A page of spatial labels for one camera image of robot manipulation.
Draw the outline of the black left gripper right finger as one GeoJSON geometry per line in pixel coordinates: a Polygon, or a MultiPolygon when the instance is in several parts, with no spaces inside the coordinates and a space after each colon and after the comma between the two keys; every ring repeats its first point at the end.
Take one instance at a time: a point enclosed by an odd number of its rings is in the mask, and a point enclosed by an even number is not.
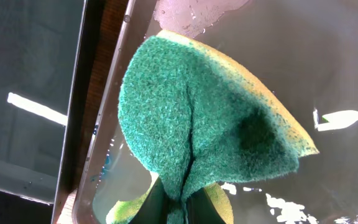
{"type": "Polygon", "coordinates": [[[188,224],[225,224],[204,188],[186,200],[188,224]]]}

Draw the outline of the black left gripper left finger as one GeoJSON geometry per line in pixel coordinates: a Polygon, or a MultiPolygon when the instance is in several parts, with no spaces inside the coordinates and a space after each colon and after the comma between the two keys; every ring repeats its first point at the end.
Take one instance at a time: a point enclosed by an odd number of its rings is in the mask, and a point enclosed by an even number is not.
{"type": "Polygon", "coordinates": [[[166,224],[170,199],[160,177],[153,184],[139,211],[129,224],[166,224]]]}

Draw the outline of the yellow green sponge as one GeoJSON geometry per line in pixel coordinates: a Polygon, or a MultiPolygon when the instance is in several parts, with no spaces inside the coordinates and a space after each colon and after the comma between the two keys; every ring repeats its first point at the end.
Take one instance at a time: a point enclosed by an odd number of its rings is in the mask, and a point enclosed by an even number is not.
{"type": "Polygon", "coordinates": [[[134,157],[152,174],[145,194],[118,201],[108,223],[129,223],[160,177],[167,223],[188,223],[186,200],[204,188],[234,221],[223,182],[274,179],[318,153],[276,96],[224,53],[169,30],[137,49],[123,76],[118,120],[134,157]]]}

